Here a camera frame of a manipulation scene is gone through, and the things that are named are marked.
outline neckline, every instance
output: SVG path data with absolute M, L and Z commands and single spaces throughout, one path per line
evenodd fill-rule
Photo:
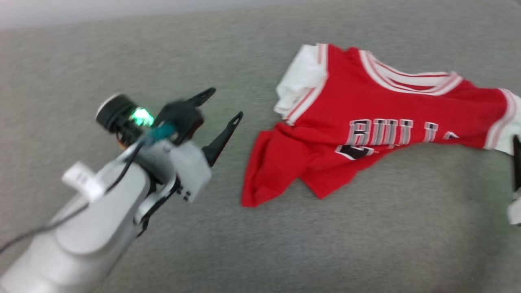
M 359 50 L 358 52 L 367 75 L 374 82 L 391 91 L 443 95 L 463 81 L 463 78 L 454 71 L 408 74 L 380 62 L 369 51 Z

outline red jersey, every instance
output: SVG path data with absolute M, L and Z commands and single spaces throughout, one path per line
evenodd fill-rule
M 406 74 L 371 52 L 304 45 L 277 86 L 285 123 L 259 135 L 242 204 L 281 195 L 300 177 L 319 198 L 389 152 L 422 142 L 511 154 L 521 101 L 455 72 Z

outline green light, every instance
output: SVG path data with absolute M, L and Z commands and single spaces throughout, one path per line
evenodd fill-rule
M 154 123 L 154 117 L 144 108 L 137 108 L 134 113 L 130 115 L 130 119 L 138 126 L 151 127 Z

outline white wall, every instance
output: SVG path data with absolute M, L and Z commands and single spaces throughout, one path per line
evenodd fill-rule
M 0 0 L 0 29 L 60 23 L 224 10 L 307 0 Z

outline gray carpet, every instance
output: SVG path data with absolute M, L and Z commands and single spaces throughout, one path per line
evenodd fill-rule
M 322 201 L 299 181 L 257 209 L 239 200 L 301 44 L 354 45 L 402 71 L 453 69 L 521 94 L 520 40 L 508 0 L 317 1 L 2 32 L 0 242 L 69 200 L 60 177 L 76 160 L 100 168 L 119 153 L 94 122 L 110 94 L 157 113 L 214 86 L 197 143 L 246 116 L 212 183 L 193 204 L 171 199 L 99 292 L 519 292 L 521 229 L 507 223 L 511 166 L 499 152 L 417 145 Z

